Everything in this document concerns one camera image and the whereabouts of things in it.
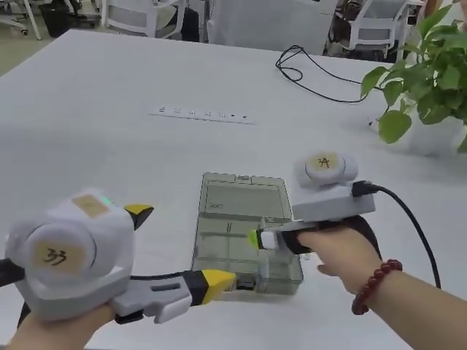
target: hand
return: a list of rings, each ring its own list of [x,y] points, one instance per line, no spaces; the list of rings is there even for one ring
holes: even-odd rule
[[[114,317],[108,305],[65,321],[43,322],[34,314],[29,314],[10,341],[7,350],[83,349],[94,333]]]
[[[347,227],[322,232],[303,232],[298,242],[318,254],[324,265],[318,271],[337,276],[345,289],[357,294],[382,261],[374,247],[357,231]]]

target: chair backrest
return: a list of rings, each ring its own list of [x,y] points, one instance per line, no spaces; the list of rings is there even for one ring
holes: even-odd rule
[[[408,5],[409,0],[366,0],[351,23],[349,46],[393,47],[399,19]]]
[[[179,12],[171,30],[167,25],[175,14],[174,4],[178,4]],[[163,28],[158,34],[166,38],[182,30],[187,0],[107,0],[106,6],[106,25],[152,38]]]
[[[153,0],[107,0],[107,6],[109,26],[148,35],[149,14],[155,8]]]

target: green led light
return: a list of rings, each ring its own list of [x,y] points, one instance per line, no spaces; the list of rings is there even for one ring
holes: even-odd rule
[[[102,197],[102,201],[108,206],[112,205],[112,201],[106,197]]]

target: paper label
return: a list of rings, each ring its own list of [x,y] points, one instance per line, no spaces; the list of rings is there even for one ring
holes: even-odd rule
[[[34,247],[33,264],[36,268],[49,268],[62,273],[77,274],[82,269],[85,252],[81,246],[38,241]]]
[[[339,157],[336,153],[320,153],[309,160],[314,171],[327,171],[339,166]]]
[[[93,195],[82,195],[72,199],[75,206],[83,210],[91,219],[109,211],[99,199]]]

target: transparent plastic box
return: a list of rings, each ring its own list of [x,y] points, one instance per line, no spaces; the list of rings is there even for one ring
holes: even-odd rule
[[[304,278],[299,257],[258,251],[247,240],[251,230],[291,218],[282,179],[204,174],[192,269],[234,272],[237,281],[227,295],[295,294]]]

